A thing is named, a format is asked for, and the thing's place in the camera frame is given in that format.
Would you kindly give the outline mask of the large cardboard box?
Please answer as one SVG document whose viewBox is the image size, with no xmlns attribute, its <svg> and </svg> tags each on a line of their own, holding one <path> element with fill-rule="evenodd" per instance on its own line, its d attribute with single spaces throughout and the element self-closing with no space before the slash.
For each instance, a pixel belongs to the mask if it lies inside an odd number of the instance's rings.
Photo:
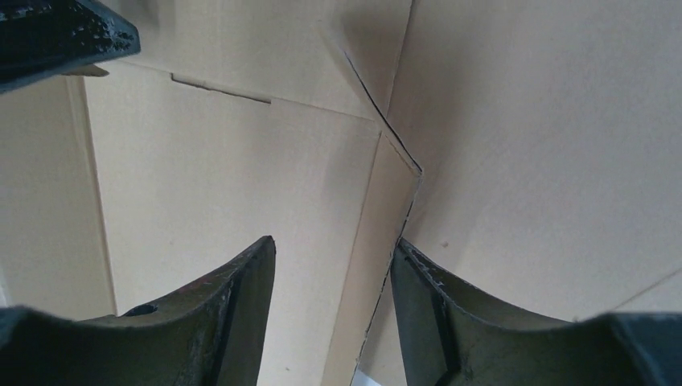
<svg viewBox="0 0 682 386">
<path fill-rule="evenodd" d="M 111 1 L 141 52 L 1 96 L 1 303 L 122 314 L 277 246 L 261 385 L 351 385 L 416 168 L 410 1 Z"/>
</svg>

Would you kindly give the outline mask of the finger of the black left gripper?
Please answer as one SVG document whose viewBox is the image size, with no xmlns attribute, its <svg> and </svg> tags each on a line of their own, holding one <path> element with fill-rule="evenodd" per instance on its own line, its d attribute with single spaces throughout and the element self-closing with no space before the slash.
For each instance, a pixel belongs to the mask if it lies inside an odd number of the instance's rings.
<svg viewBox="0 0 682 386">
<path fill-rule="evenodd" d="M 99 63 L 140 52 L 138 29 L 99 1 L 1 2 L 2 93 L 52 76 L 106 76 Z"/>
</svg>

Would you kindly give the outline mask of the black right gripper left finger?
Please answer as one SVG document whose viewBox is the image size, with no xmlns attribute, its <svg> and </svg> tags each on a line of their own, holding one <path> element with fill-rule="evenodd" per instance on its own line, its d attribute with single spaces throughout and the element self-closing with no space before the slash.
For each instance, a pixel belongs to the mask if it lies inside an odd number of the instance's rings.
<svg viewBox="0 0 682 386">
<path fill-rule="evenodd" d="M 120 316 L 84 321 L 1 310 L 4 385 L 254 385 L 276 245 L 263 236 L 228 263 Z"/>
</svg>

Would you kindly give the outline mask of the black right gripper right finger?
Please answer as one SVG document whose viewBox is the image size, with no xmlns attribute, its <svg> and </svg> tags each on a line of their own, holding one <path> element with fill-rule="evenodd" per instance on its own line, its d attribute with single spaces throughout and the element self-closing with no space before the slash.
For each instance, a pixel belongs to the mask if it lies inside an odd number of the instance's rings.
<svg viewBox="0 0 682 386">
<path fill-rule="evenodd" d="M 400 240 L 390 269 L 410 385 L 678 385 L 678 313 L 567 322 L 502 301 Z"/>
</svg>

